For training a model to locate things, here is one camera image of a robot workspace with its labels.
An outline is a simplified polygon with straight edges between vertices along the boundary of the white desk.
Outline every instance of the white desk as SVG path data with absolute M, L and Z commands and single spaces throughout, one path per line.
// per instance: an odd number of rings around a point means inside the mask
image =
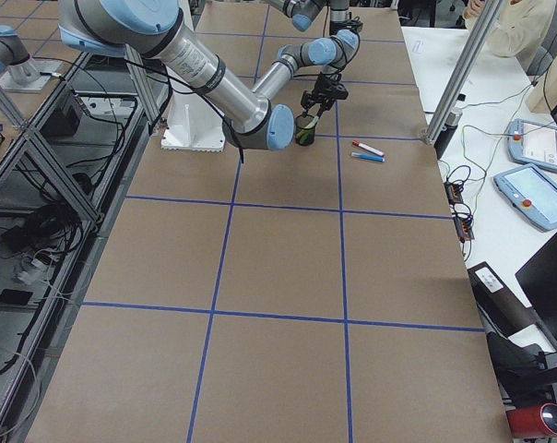
M 403 28 L 409 58 L 414 70 L 424 112 L 432 113 L 439 102 L 446 83 L 451 76 L 465 42 L 466 30 Z M 455 136 L 449 143 L 443 160 L 451 170 L 461 164 L 472 168 L 471 178 L 482 177 L 483 172 L 468 162 L 461 145 L 461 130 L 472 125 L 486 132 L 501 134 L 508 123 L 520 117 L 541 123 L 548 123 L 548 114 L 533 114 L 524 104 L 524 97 L 532 88 L 525 90 L 527 76 L 515 58 L 501 58 L 493 55 L 486 46 L 483 47 L 462 92 L 467 96 L 463 107 L 483 102 L 500 102 L 509 96 L 522 93 L 501 104 L 486 104 L 467 107 Z M 467 128 L 465 146 L 467 155 L 481 166 L 486 167 L 492 158 L 494 147 L 499 137 L 485 135 L 475 129 Z M 555 233 L 544 233 L 529 223 L 520 213 L 512 208 L 493 184 L 493 176 L 517 166 L 508 156 L 505 141 L 499 142 L 488 178 L 475 202 L 480 188 L 479 183 L 467 184 L 463 192 L 465 202 L 475 210 L 473 233 L 475 241 L 471 242 L 471 254 L 466 262 L 468 268 L 482 261 L 487 261 L 506 285 L 521 302 L 530 306 L 522 289 L 516 281 L 516 272 L 527 260 Z M 443 177 L 446 170 L 441 168 Z M 548 173 L 557 182 L 557 174 Z M 453 179 L 465 177 L 465 171 L 454 175 Z M 541 340 L 533 336 L 534 341 Z

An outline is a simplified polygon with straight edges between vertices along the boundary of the marker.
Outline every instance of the marker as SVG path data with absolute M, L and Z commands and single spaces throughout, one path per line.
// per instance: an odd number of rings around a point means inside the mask
M 354 146 L 356 146 L 357 148 L 361 148 L 362 150 L 366 150 L 368 152 L 371 152 L 374 155 L 378 155 L 379 157 L 384 157 L 385 156 L 385 154 L 382 151 L 376 150 L 375 148 L 373 148 L 369 145 L 365 145 L 364 143 L 361 143 L 359 140 L 352 140 L 352 144 Z
M 385 161 L 380 155 L 360 154 L 358 152 L 351 152 L 350 155 L 356 159 L 370 160 L 372 162 L 383 163 Z

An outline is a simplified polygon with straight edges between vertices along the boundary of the red mug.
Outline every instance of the red mug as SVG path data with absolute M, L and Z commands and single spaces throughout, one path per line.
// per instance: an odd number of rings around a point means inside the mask
M 506 415 L 514 438 L 557 437 L 557 404 L 513 409 Z

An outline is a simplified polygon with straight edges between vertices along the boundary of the black monitor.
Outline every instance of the black monitor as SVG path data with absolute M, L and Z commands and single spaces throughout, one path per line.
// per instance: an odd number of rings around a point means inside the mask
M 516 273 L 516 279 L 557 341 L 557 233 Z

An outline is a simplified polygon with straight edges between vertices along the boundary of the white cable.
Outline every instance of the white cable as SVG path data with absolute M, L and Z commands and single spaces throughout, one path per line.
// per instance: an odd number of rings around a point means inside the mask
M 3 346 L 0 346 L 0 351 L 4 351 L 6 353 L 12 353 L 13 355 L 16 355 L 18 357 L 22 357 L 25 360 L 25 362 L 29 365 L 34 385 L 37 386 L 37 389 L 36 389 L 37 395 L 35 396 L 35 400 L 33 401 L 32 406 L 30 407 L 30 411 L 19 422 L 17 422 L 14 426 L 12 426 L 7 431 L 2 432 L 0 434 L 0 438 L 2 438 L 2 437 L 7 437 L 8 434 L 10 434 L 13 431 L 16 431 L 21 426 L 23 426 L 27 422 L 27 420 L 29 420 L 32 413 L 35 412 L 35 410 L 37 409 L 37 405 L 39 404 L 39 400 L 41 399 L 41 383 L 37 379 L 37 373 L 35 372 L 35 366 L 32 364 L 31 360 L 26 355 L 24 355 L 22 353 L 18 353 L 16 351 L 10 351 L 9 349 L 6 349 Z

